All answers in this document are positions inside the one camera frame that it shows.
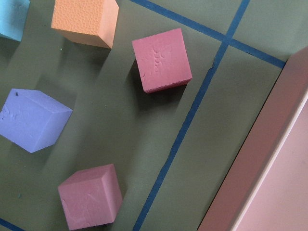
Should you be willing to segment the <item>orange foam block right side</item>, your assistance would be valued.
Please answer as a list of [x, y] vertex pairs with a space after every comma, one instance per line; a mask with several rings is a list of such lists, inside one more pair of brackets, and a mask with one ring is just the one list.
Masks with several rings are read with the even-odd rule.
[[72, 42], [111, 49], [118, 12], [115, 0], [56, 0], [51, 28]]

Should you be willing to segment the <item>pink plastic tray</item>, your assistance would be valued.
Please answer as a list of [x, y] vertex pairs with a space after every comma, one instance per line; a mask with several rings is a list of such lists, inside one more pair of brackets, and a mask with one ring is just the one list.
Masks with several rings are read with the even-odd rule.
[[233, 231], [308, 98], [308, 49], [291, 55], [198, 230]]

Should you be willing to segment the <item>red foam block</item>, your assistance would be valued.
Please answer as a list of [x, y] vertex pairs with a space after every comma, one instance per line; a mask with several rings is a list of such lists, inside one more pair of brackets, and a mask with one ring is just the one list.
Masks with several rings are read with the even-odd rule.
[[123, 201], [114, 164], [75, 172], [58, 193], [71, 231], [113, 223]]
[[192, 80], [181, 28], [136, 39], [132, 46], [144, 92], [166, 90]]

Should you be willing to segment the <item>purple foam block right side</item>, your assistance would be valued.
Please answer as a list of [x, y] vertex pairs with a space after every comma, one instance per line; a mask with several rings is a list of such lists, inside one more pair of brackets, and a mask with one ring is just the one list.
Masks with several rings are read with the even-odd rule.
[[72, 112], [39, 90], [11, 89], [0, 112], [0, 134], [34, 153], [56, 143]]

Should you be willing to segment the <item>light blue foam block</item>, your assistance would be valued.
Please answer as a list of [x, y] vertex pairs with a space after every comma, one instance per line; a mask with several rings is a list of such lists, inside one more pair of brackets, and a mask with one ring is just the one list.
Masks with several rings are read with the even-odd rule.
[[21, 41], [26, 24], [29, 0], [0, 0], [0, 36]]

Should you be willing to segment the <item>red foam block front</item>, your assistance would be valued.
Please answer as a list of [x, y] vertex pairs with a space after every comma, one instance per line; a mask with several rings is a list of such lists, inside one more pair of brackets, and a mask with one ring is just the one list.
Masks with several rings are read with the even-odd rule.
[[132, 46], [144, 92], [166, 90], [192, 80], [181, 28], [136, 39]]

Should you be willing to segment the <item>red foam block rear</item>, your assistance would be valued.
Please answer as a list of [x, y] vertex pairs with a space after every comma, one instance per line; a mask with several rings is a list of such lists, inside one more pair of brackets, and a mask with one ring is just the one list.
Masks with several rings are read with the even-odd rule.
[[75, 172], [58, 193], [71, 231], [113, 223], [123, 201], [114, 164]]

